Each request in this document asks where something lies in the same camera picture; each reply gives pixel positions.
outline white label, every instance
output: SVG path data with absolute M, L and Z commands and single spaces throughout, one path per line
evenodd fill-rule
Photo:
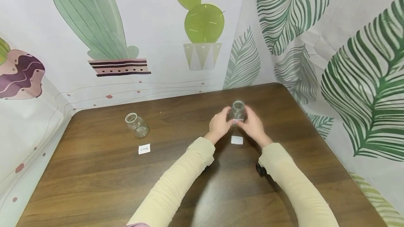
M 139 145 L 139 155 L 150 152 L 150 144 Z
M 242 145 L 243 144 L 243 137 L 239 136 L 232 136 L 231 143 L 235 145 Z
M 236 121 L 242 121 L 242 122 L 244 122 L 244 119 L 233 119 L 233 124 L 235 124 Z

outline beige sleeve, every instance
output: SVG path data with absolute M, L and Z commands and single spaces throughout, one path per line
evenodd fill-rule
M 337 227 L 329 205 L 279 144 L 263 148 L 259 163 L 285 191 L 295 209 L 299 227 Z
M 167 227 L 195 179 L 213 162 L 215 146 L 199 137 L 150 190 L 127 226 Z

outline person's left hand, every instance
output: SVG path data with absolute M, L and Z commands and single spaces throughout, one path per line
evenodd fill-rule
M 221 112 L 216 114 L 209 123 L 209 132 L 205 135 L 205 139 L 209 139 L 213 145 L 226 134 L 233 124 L 233 119 L 226 121 L 227 114 L 231 108 L 225 107 Z

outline jar opening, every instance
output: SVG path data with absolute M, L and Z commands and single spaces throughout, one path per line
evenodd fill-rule
M 125 118 L 125 122 L 126 123 L 132 123 L 133 121 L 135 121 L 137 118 L 137 114 L 136 113 L 129 113 L 126 118 Z
M 242 109 L 244 109 L 244 103 L 242 102 L 242 101 L 235 101 L 234 103 L 233 103 L 233 107 L 235 108 L 235 109 L 237 109 L 237 110 L 242 110 Z

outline empty glass jar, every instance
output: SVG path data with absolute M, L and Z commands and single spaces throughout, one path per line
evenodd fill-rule
M 230 119 L 234 121 L 244 121 L 245 118 L 245 105 L 242 101 L 235 101 L 230 111 Z
M 137 138 L 143 138 L 149 133 L 149 127 L 136 113 L 129 113 L 125 118 L 125 122 Z

